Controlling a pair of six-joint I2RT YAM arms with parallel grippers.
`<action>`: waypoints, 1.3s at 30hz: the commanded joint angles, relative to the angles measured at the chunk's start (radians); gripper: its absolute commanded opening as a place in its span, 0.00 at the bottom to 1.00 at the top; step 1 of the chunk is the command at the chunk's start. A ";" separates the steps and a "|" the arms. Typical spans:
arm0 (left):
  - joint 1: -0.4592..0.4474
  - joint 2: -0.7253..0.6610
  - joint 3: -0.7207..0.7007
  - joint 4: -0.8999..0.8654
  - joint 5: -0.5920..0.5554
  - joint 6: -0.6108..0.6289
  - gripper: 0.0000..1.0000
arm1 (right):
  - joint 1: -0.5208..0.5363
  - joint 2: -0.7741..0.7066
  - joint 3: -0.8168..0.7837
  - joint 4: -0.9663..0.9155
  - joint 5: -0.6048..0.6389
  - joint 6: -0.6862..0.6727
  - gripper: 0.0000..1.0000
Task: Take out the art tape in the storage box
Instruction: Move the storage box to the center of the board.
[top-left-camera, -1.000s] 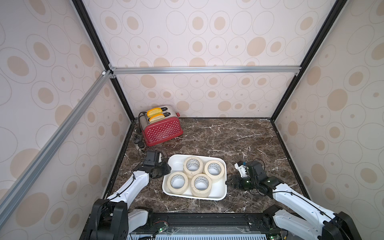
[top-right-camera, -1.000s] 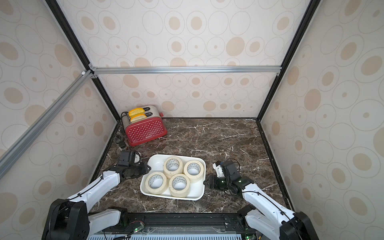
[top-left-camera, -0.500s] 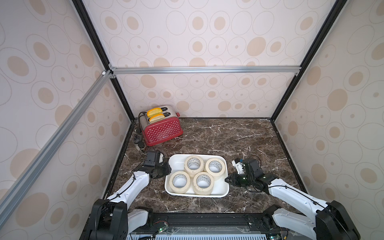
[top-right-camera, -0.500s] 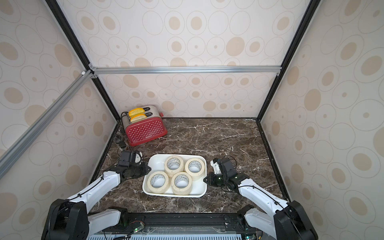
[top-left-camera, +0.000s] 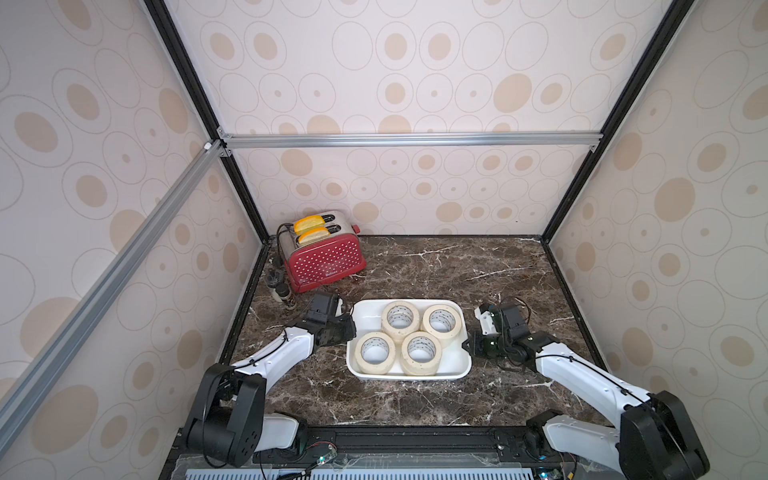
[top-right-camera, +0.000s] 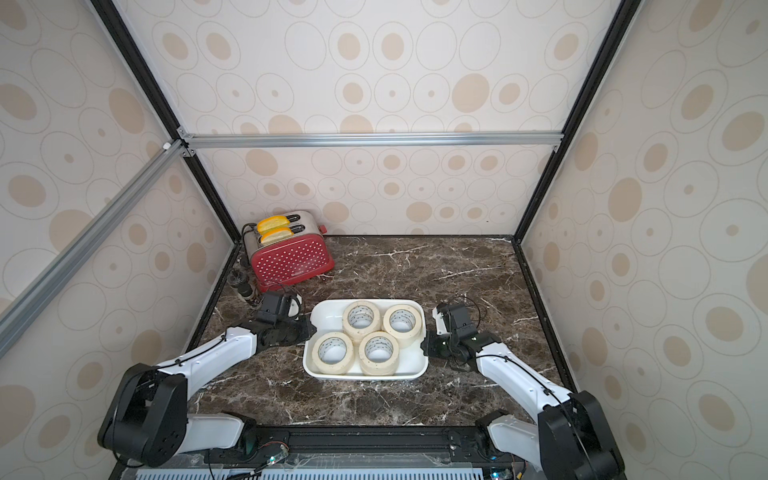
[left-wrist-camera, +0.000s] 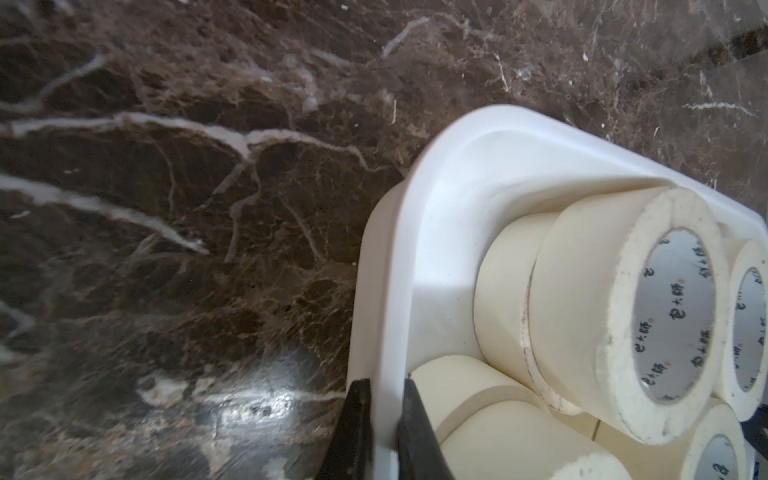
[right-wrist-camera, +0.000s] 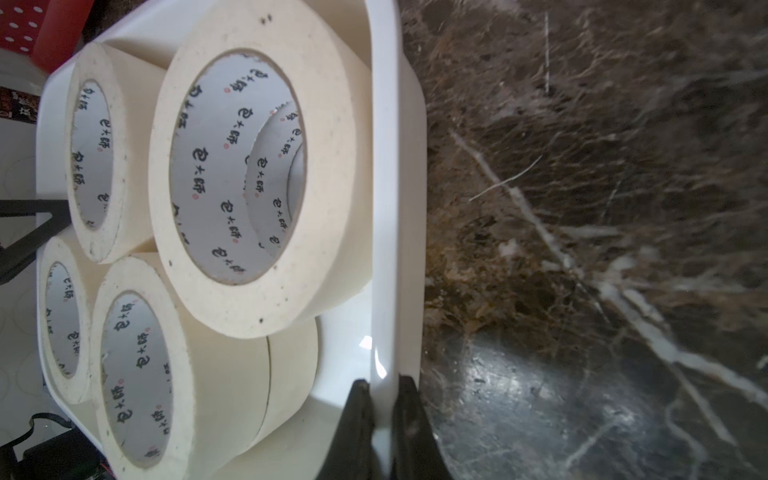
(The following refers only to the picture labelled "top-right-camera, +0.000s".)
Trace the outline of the masking tape roll one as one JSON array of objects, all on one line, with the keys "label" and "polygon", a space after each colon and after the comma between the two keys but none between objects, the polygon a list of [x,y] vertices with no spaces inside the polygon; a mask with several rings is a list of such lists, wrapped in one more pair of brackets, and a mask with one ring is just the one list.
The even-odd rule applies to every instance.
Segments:
[{"label": "masking tape roll one", "polygon": [[342,330],[354,344],[382,328],[380,309],[372,302],[358,300],[348,305],[342,315]]}]

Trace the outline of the masking tape roll two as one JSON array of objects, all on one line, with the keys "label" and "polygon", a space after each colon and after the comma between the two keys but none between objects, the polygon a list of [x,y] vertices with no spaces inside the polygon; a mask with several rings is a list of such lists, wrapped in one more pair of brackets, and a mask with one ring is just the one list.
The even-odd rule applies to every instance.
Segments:
[{"label": "masking tape roll two", "polygon": [[386,310],[382,325],[400,348],[405,349],[422,338],[423,314],[411,305],[397,304]]}]

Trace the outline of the white plastic storage tray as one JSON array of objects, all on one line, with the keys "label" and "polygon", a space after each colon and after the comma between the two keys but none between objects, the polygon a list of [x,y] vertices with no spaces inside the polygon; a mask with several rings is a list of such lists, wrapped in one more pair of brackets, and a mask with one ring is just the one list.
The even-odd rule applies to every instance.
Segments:
[{"label": "white plastic storage tray", "polygon": [[353,300],[353,299],[326,300],[317,304],[317,306],[313,309],[310,316],[310,321],[317,328],[317,332],[310,338],[310,340],[307,341],[305,345],[305,350],[303,354],[303,367],[306,373],[308,373],[309,375],[317,379],[322,379],[322,380],[355,380],[355,381],[357,380],[360,380],[360,381],[414,380],[422,376],[426,372],[429,364],[427,356],[423,353],[420,347],[420,343],[426,337],[425,315],[422,307],[419,306],[416,302],[412,300],[403,300],[403,299],[396,299],[396,300],[365,299],[365,301],[370,301],[374,303],[380,309],[382,323],[383,323],[383,317],[386,310],[397,304],[411,305],[413,307],[418,308],[423,314],[424,325],[422,329],[422,338],[420,340],[417,340],[414,344],[412,344],[408,348],[405,348],[405,349],[400,348],[399,366],[393,375],[391,376],[364,375],[361,370],[359,357],[358,357],[358,347],[360,344],[354,344],[354,343],[353,343],[355,347],[354,363],[347,374],[331,376],[331,375],[318,374],[312,371],[313,365],[310,359],[310,352],[311,352],[314,341],[320,335],[328,332],[334,332],[334,331],[343,332],[342,330],[343,312],[348,305],[358,300],[359,299],[357,300]]}]

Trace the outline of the masking tape roll three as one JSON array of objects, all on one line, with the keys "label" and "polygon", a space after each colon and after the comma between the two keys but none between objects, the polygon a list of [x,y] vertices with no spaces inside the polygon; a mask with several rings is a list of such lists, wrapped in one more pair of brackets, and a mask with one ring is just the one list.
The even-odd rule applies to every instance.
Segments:
[{"label": "masking tape roll three", "polygon": [[320,335],[313,343],[310,359],[312,371],[322,375],[345,375],[354,363],[355,347],[344,332]]}]

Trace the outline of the masking tape roll four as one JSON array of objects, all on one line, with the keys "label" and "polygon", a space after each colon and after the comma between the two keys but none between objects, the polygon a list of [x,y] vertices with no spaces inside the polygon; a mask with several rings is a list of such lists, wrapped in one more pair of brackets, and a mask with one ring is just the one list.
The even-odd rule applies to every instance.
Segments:
[{"label": "masking tape roll four", "polygon": [[391,376],[399,366],[398,341],[384,331],[367,335],[358,347],[360,367],[366,376]]}]

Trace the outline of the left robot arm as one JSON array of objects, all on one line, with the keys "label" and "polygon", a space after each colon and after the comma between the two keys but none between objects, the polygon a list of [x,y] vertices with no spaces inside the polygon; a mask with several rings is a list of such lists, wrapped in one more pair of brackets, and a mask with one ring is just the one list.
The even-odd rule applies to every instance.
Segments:
[{"label": "left robot arm", "polygon": [[191,414],[187,403],[231,367],[270,348],[298,345],[315,331],[298,293],[264,293],[251,316],[209,342],[159,365],[130,367],[98,431],[99,446],[132,468],[198,451],[253,458],[260,447],[251,418]]}]

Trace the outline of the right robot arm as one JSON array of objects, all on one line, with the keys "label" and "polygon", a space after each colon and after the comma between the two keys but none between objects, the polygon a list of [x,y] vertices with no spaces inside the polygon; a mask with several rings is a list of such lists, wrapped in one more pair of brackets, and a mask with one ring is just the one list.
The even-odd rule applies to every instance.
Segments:
[{"label": "right robot arm", "polygon": [[605,413],[594,395],[572,392],[525,364],[500,337],[482,332],[463,303],[440,303],[432,311],[436,330],[422,349],[482,374],[531,417],[501,414],[482,428],[496,451],[526,461],[547,479],[623,479],[625,462]]}]

